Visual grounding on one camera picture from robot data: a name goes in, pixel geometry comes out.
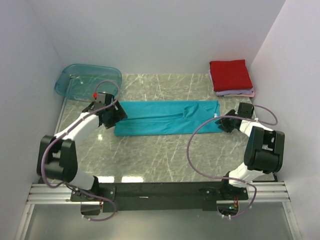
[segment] white wall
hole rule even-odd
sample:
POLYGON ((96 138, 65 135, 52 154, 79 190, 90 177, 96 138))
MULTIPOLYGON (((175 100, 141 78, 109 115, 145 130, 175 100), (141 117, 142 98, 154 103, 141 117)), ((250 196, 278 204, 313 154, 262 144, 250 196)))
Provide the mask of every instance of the white wall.
MULTIPOLYGON (((285 181, 304 239, 320 238, 320 1, 286 0, 250 74, 285 132, 285 181)), ((259 112, 259 117, 266 115, 259 112)))
POLYGON ((123 73, 207 73, 250 66, 285 0, 29 0, 63 65, 123 73))
POLYGON ((52 134, 62 98, 61 61, 25 0, 0 1, 0 238, 14 238, 32 182, 40 139, 52 134))

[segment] folded cloth stack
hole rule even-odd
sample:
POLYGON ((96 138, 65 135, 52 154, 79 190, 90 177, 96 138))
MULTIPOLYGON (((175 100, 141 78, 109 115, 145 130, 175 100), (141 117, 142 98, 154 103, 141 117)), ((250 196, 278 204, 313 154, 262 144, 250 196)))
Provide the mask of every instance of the folded cloth stack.
POLYGON ((253 98, 255 92, 246 67, 246 61, 211 61, 209 76, 217 96, 223 97, 249 97, 253 98))

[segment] black mounting bar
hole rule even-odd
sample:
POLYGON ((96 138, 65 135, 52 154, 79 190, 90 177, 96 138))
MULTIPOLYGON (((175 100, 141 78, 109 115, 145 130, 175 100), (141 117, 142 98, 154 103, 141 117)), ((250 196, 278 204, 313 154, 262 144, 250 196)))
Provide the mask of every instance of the black mounting bar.
MULTIPOLYGON (((217 211, 217 201, 247 200, 246 188, 229 185, 228 180, 204 182, 135 182, 100 183, 100 192, 114 201, 118 211, 202 209, 217 211)), ((72 202, 94 201, 74 191, 72 202)), ((112 204, 103 203, 104 213, 114 211, 112 204)), ((83 215, 97 215, 99 206, 82 205, 83 215)))

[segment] metal frame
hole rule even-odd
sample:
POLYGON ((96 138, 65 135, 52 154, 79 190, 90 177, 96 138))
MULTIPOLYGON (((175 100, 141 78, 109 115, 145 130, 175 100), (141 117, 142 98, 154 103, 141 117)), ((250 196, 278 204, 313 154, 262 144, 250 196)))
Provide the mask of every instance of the metal frame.
MULTIPOLYGON (((292 211, 290 197, 284 182, 254 182, 257 188, 257 195, 255 203, 283 203, 283 207, 286 210, 286 216, 289 222, 290 230, 294 240, 300 240, 299 227, 295 216, 292 211)), ((248 203, 253 197, 254 188, 247 187, 248 200, 240 200, 240 203, 248 203)), ((26 236, 30 219, 35 205, 99 205, 98 201, 76 202, 70 201, 72 191, 65 185, 61 185, 57 188, 49 188, 45 184, 33 184, 31 186, 26 206, 18 227, 18 231, 15 240, 23 240, 26 236)), ((221 200, 217 201, 218 204, 233 203, 233 201, 221 200)))
POLYGON ((302 240, 303 238, 291 202, 283 202, 282 204, 293 240, 302 240))

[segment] purple cloth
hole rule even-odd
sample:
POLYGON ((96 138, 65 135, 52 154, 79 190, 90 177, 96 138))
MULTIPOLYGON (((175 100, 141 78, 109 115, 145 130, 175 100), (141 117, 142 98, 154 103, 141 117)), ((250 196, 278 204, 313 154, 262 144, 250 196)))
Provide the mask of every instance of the purple cloth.
POLYGON ((253 98, 255 96, 255 92, 253 91, 251 94, 230 94, 230 95, 223 95, 222 97, 248 97, 253 98))
POLYGON ((253 88, 251 88, 251 89, 238 89, 238 90, 216 91, 215 94, 217 96, 252 94, 253 91, 254 91, 253 88))

